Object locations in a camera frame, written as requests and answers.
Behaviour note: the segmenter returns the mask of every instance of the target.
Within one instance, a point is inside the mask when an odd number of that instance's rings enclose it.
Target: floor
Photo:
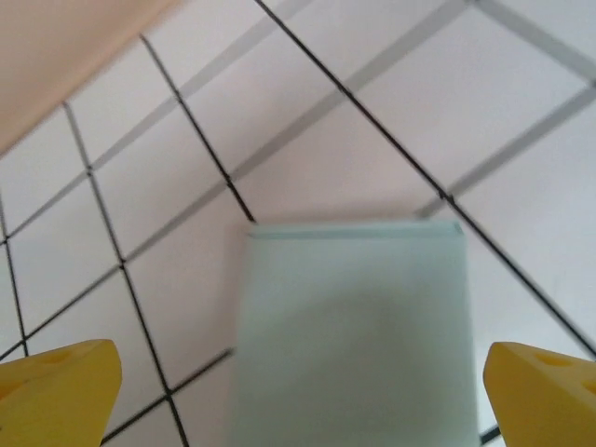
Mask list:
[[[104,443],[221,446],[251,222],[456,219],[505,445],[492,342],[596,358],[596,4],[265,4],[186,2],[0,159],[1,358],[114,339]]]

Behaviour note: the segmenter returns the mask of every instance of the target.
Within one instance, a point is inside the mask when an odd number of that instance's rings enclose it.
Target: white tile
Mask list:
[[[461,198],[596,344],[596,105]]]
[[[98,169],[97,179],[128,253],[222,177],[177,108]]]
[[[143,44],[136,42],[71,99],[91,161],[171,96]]]
[[[129,290],[120,273],[52,321],[29,341],[32,354],[85,340],[113,340],[122,362],[122,386],[106,431],[163,394]]]
[[[188,102],[233,170],[332,89],[301,50],[275,31]]]
[[[233,361],[226,360],[176,396],[191,447],[226,445]]]
[[[499,0],[548,33],[596,59],[596,3],[591,0]]]
[[[0,361],[0,363],[7,363],[9,361],[22,359],[23,357],[25,357],[25,351],[22,350],[22,347],[18,347],[10,354],[8,354],[6,357],[4,357],[2,361]]]
[[[181,86],[263,18],[251,1],[186,0],[148,36]]]
[[[348,78],[443,0],[316,0],[288,21],[336,75]]]
[[[182,441],[167,403],[144,416],[106,444],[108,447],[180,447]]]
[[[226,191],[130,264],[170,384],[234,343],[245,222]]]
[[[455,219],[442,210],[441,219]],[[493,410],[482,383],[488,349],[494,342],[518,342],[585,358],[575,339],[556,322],[533,295],[513,277],[486,246],[464,224],[467,235],[468,282],[476,358],[476,390],[479,426],[495,423]]]
[[[0,159],[7,231],[30,217],[83,169],[68,119],[60,108]]]
[[[11,239],[29,332],[116,263],[87,181]]]
[[[344,103],[237,182],[260,221],[407,217],[433,191]]]
[[[449,185],[582,87],[558,63],[468,10],[359,96]]]
[[[0,247],[0,354],[20,340],[19,320],[15,307],[10,270],[8,269],[7,248]]]

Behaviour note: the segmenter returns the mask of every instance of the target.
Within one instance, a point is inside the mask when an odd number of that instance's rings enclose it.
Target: light blue block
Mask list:
[[[477,447],[456,223],[258,226],[231,447]]]

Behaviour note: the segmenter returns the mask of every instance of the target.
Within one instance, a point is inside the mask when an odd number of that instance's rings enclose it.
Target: gray grout line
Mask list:
[[[286,0],[275,8],[276,12],[285,20],[291,19],[295,14],[302,11],[314,0]],[[197,74],[191,77],[179,88],[184,97],[189,97],[201,88],[205,87],[217,75],[220,75],[234,62],[247,54],[263,40],[265,40],[278,27],[268,17],[263,17],[249,30],[236,39],[229,47],[211,60]]]
[[[515,261],[504,252],[502,248],[481,228],[481,226],[469,215],[453,198],[450,196],[437,179],[424,167],[401,143],[389,132],[380,121],[369,111],[359,99],[348,89],[330,70],[327,66],[305,45],[302,40],[292,31],[288,26],[276,17],[275,13],[263,2],[263,0],[254,0],[262,10],[274,20],[281,29],[284,30],[286,35],[299,47],[303,53],[310,59],[317,67],[323,72],[334,85],[342,91],[352,104],[366,117],[369,122],[375,126],[375,128],[390,142],[397,151],[399,151],[403,157],[410,163],[411,167],[417,171],[417,173],[430,185],[432,186],[437,194],[444,198],[452,210],[476,233],[478,237],[488,246],[493,252],[493,255],[499,259],[510,271],[512,275],[522,283],[536,298],[536,300],[542,304],[551,314],[551,316],[557,320],[563,327],[569,331],[576,339],[576,341],[582,345],[582,347],[589,352],[592,356],[596,357],[596,347],[592,344],[591,340],[582,333],[571,320],[564,315],[561,309],[552,301],[552,299],[542,291],[542,289],[534,282],[532,278],[523,272]]]
[[[184,210],[176,214],[172,219],[169,220],[160,229],[154,232],[149,238],[147,238],[141,245],[131,251],[125,258],[125,261],[131,262],[138,258],[140,255],[151,249],[156,243],[166,237],[168,234],[173,232],[176,228],[184,224],[193,215],[203,209],[209,204],[215,197],[220,193],[227,190],[226,183],[221,180],[213,185],[205,194],[201,195],[198,199],[188,205]]]
[[[450,0],[415,25],[409,32],[396,39],[386,49],[377,54],[362,68],[353,73],[345,81],[348,88],[358,92],[365,88],[370,82],[382,75],[393,67],[397,62],[406,57],[413,49],[424,44],[428,39],[442,30],[445,26],[457,19],[465,10],[467,4],[460,0]],[[309,110],[289,124],[285,129],[279,132],[269,142],[257,149],[248,159],[235,168],[230,177],[233,181],[238,181],[286,144],[300,136],[311,126],[319,122],[325,115],[333,111],[341,104],[347,102],[344,94],[334,89],[331,93],[323,97]]]
[[[352,91],[366,87],[414,49],[419,48],[443,28],[453,23],[468,8],[468,4],[463,0],[448,0],[443,3],[348,77],[344,82],[345,86]]]
[[[468,171],[451,187],[448,188],[452,196],[462,196],[478,183],[494,174],[498,169],[506,166],[513,158],[531,149],[535,142],[540,141],[553,130],[572,119],[596,100],[596,89],[586,87],[570,100],[567,100],[554,111],[534,123],[524,133],[515,137],[493,155],[484,159],[477,167]],[[420,218],[428,218],[444,206],[444,201],[435,198],[414,214]]]
[[[31,216],[25,219],[23,222],[19,223],[9,234],[8,237],[14,237],[18,233],[20,233],[25,227],[27,227],[30,223],[35,221],[39,216],[41,216],[44,212],[49,210],[51,207],[56,205],[63,197],[65,197],[68,193],[70,193],[73,189],[75,189],[79,184],[81,184],[87,175],[85,172],[81,172],[76,177],[74,177],[70,182],[68,182],[55,196],[53,196],[50,200],[44,203],[40,208],[37,209]]]
[[[97,160],[91,162],[94,170],[101,168],[112,158],[120,154],[124,149],[141,137],[147,130],[159,123],[162,119],[176,110],[178,102],[173,96],[162,102],[149,115],[137,123],[122,138],[115,142],[106,152],[101,154]]]
[[[285,10],[285,14],[287,14],[286,17],[291,16],[293,12],[293,10],[290,7],[297,9],[297,6],[293,2],[294,0],[291,0],[290,2],[283,4],[281,7],[279,7],[279,9],[282,9],[282,7],[287,8],[287,10]],[[373,81],[376,77],[378,77],[386,70],[391,68],[400,59],[405,57],[410,51],[412,51],[419,45],[422,45],[436,32],[440,31],[446,25],[454,21],[466,8],[467,5],[462,3],[461,0],[449,0],[445,4],[438,7],[435,11],[431,12],[424,19],[422,19],[422,21],[415,25],[409,32],[399,37],[393,44],[389,45],[385,50],[381,51],[381,53],[379,53],[371,61],[364,65],[364,67],[362,67],[353,75],[351,75],[346,80],[346,83],[355,89],[361,89],[366,87],[366,85],[369,82]],[[197,74],[195,77],[204,76],[201,73]],[[191,89],[188,87],[188,85],[191,81],[184,84],[184,86],[181,88],[181,91],[183,88],[186,88],[190,91]],[[266,143],[260,149],[258,149],[252,156],[245,160],[238,168],[236,168],[230,174],[230,177],[233,179],[233,181],[237,181],[240,178],[247,175],[251,170],[255,169],[261,163],[266,161],[267,158],[276,153],[288,142],[295,139],[301,133],[306,131],[310,126],[315,124],[317,120],[321,119],[327,113],[332,111],[334,107],[337,107],[339,104],[341,104],[342,101],[344,101],[345,99],[343,95],[341,95],[341,93],[339,93],[338,96],[338,93],[339,92],[337,90],[334,90],[327,97],[324,97],[322,100],[320,100],[309,111],[302,114],[293,123],[288,125],[280,133],[278,133],[278,135],[276,135],[272,140],[270,140],[268,143]],[[169,113],[175,110],[176,107],[178,107],[178,103],[173,96],[167,99],[166,101],[162,102],[160,105],[157,106],[157,108],[153,112],[151,112],[141,122],[135,125],[110,149],[108,149],[103,155],[101,155],[96,161],[94,161],[91,164],[91,167],[94,170],[100,169],[108,161],[117,156],[129,144],[134,142],[152,126],[157,124],[159,121],[161,121],[161,119],[165,118],[165,116],[167,116]],[[65,196],[70,190],[77,187],[86,178],[87,175],[85,172],[82,172],[78,176],[76,176],[66,186],[64,186],[58,194],[56,194],[39,210],[37,210],[23,223],[21,223],[17,228],[15,228],[10,233],[10,236],[14,236],[17,233],[19,233],[24,227],[26,227],[32,221],[37,219],[43,212],[45,212],[48,208],[50,208],[52,205],[54,205],[56,202],[62,199],[63,196]]]
[[[578,50],[543,31],[530,20],[494,0],[480,0],[476,7],[524,41],[548,54],[576,75],[592,82],[596,79],[596,63]]]
[[[161,404],[164,403],[167,399],[168,399],[168,397],[164,394],[160,398],[153,400],[149,405],[147,405],[142,410],[140,410],[139,412],[132,415],[129,419],[127,419],[120,426],[118,426],[114,430],[110,431],[108,434],[104,435],[102,438],[102,443],[100,445],[105,445],[110,440],[115,438],[116,436],[120,435],[121,433],[124,433],[131,426],[134,426],[137,422],[139,422],[141,419],[143,419],[147,414],[152,412],[157,407],[161,406]]]
[[[109,278],[111,278],[118,271],[118,269],[119,269],[118,266],[114,265],[111,268],[109,268],[105,273],[103,273],[103,275],[101,275],[100,277],[98,277],[97,279],[92,281],[85,289],[83,289],[81,292],[79,292],[73,299],[71,299],[68,303],[66,303],[60,309],[58,309],[56,312],[54,312],[52,315],[47,317],[35,329],[33,329],[31,332],[29,332],[27,334],[27,340],[29,340],[31,337],[33,337],[34,335],[36,335],[37,333],[42,331],[52,321],[54,321],[56,318],[58,318],[60,315],[62,315],[64,312],[66,312],[68,309],[73,307],[76,303],[81,301],[87,295],[92,293],[95,289],[100,287],[105,281],[107,281]]]
[[[243,161],[236,169],[230,173],[233,182],[239,181],[245,175],[251,173],[271,156],[283,149],[286,144],[297,138],[311,126],[319,122],[321,118],[334,110],[345,101],[344,95],[334,90],[322,100],[317,102],[307,112],[294,120],[285,129],[279,132],[269,142],[257,149],[251,156]]]

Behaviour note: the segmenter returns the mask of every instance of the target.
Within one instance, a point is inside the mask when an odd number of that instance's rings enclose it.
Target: yellow object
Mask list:
[[[596,363],[495,343],[484,386],[507,447],[596,445]]]
[[[98,447],[121,382],[109,340],[0,365],[0,446]]]

